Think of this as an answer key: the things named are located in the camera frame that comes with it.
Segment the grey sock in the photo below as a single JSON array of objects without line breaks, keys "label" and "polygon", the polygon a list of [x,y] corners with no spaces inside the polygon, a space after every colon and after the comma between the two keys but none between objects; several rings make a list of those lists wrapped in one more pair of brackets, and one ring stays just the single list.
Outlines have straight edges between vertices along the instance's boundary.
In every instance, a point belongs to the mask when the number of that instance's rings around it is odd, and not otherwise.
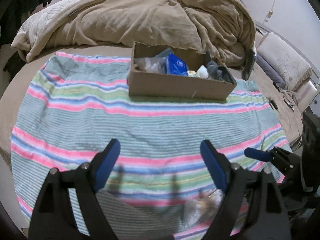
[{"label": "grey sock", "polygon": [[225,81],[233,85],[236,83],[234,77],[225,66],[218,65],[215,61],[213,61],[209,50],[207,50],[205,54],[204,66],[206,67],[208,73],[207,79]]}]

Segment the blue tissue pack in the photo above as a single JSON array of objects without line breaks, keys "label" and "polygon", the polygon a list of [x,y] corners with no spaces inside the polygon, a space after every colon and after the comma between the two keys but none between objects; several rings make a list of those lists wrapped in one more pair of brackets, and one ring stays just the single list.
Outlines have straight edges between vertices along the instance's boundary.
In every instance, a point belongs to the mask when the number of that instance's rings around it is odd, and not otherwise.
[{"label": "blue tissue pack", "polygon": [[179,75],[187,76],[188,75],[188,66],[183,60],[177,57],[174,54],[169,54],[165,58],[165,73],[169,75]]}]

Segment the clear plastic snack bag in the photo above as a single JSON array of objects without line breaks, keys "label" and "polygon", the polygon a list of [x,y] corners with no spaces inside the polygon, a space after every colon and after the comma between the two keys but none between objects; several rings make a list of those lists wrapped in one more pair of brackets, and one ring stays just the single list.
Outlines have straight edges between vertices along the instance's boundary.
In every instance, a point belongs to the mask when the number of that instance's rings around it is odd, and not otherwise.
[{"label": "clear plastic snack bag", "polygon": [[134,63],[140,71],[155,74],[166,74],[167,57],[170,54],[174,54],[174,52],[172,49],[167,48],[154,57],[134,58]]}]

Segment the beige embroidered pillow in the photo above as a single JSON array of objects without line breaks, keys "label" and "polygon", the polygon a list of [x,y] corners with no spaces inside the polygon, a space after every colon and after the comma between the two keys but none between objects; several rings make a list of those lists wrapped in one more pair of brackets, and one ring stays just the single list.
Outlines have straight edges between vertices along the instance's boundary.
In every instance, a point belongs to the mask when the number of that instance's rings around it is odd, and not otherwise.
[{"label": "beige embroidered pillow", "polygon": [[282,77],[288,90],[296,90],[312,74],[310,64],[275,33],[263,36],[257,53]]}]

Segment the striped colourful towel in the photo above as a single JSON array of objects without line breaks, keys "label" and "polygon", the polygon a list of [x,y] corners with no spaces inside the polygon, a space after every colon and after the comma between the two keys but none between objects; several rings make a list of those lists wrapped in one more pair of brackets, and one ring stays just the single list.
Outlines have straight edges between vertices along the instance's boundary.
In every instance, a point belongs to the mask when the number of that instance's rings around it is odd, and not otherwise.
[{"label": "striped colourful towel", "polygon": [[248,147],[290,149],[276,113],[253,81],[238,81],[224,102],[131,97],[127,57],[55,53],[32,79],[11,135],[15,191],[26,221],[52,167],[91,161],[111,139],[120,156],[97,194],[119,239],[201,239],[207,221],[183,220],[185,202],[215,190],[201,158],[208,139],[229,161],[264,163]]}]

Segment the black phone on stand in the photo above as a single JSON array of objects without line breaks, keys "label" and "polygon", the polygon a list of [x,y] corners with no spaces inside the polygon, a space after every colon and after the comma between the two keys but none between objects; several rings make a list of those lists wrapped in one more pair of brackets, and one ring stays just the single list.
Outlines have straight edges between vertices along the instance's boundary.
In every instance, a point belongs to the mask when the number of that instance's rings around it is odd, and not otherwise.
[{"label": "black phone on stand", "polygon": [[251,75],[251,72],[253,70],[255,60],[256,60],[257,54],[256,52],[251,49],[245,59],[245,65],[242,69],[242,79],[245,81],[249,80],[249,77]]}]

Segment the white sock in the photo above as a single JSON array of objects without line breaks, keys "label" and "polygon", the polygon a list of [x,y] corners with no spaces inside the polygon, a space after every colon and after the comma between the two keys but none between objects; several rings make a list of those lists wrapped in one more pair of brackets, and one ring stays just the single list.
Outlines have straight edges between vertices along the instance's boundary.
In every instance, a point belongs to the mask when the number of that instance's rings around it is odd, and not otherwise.
[{"label": "white sock", "polygon": [[209,74],[207,71],[207,68],[202,65],[197,71],[196,71],[196,76],[202,79],[207,79]]}]

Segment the beige blanket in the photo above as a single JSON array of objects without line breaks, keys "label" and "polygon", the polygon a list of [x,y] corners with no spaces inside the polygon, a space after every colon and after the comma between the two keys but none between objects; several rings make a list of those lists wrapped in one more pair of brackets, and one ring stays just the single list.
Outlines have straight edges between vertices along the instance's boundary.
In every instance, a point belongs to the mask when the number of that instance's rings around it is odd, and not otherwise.
[{"label": "beige blanket", "polygon": [[80,0],[47,24],[27,62],[45,48],[135,42],[193,48],[240,66],[255,43],[255,24],[242,0]]}]

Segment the brown cardboard box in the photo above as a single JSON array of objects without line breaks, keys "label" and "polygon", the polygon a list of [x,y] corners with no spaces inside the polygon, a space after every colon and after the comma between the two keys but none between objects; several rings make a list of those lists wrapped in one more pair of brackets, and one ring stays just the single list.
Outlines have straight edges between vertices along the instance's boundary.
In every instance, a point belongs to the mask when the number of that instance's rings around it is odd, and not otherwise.
[{"label": "brown cardboard box", "polygon": [[136,59],[153,58],[168,49],[166,45],[150,46],[135,42],[127,85],[131,96],[161,96],[185,99],[225,100],[235,89],[236,81],[203,79],[172,74],[148,73]]}]

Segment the white patterned quilt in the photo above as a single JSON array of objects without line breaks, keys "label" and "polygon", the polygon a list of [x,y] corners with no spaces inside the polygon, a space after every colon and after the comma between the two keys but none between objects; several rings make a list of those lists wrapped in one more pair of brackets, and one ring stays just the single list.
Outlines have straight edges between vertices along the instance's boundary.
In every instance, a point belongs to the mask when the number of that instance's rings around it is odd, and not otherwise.
[{"label": "white patterned quilt", "polygon": [[27,18],[11,43],[11,48],[20,52],[29,52],[45,26],[52,22],[61,11],[68,9],[80,0],[61,0]]}]

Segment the dark hanging clothes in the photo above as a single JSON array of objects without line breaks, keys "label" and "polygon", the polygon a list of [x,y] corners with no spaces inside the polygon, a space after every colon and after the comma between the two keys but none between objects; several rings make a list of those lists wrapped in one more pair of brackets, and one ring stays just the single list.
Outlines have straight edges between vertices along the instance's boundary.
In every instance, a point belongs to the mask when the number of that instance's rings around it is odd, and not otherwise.
[{"label": "dark hanging clothes", "polygon": [[1,0],[1,45],[13,41],[22,25],[22,16],[32,13],[37,6],[44,7],[52,0]]}]

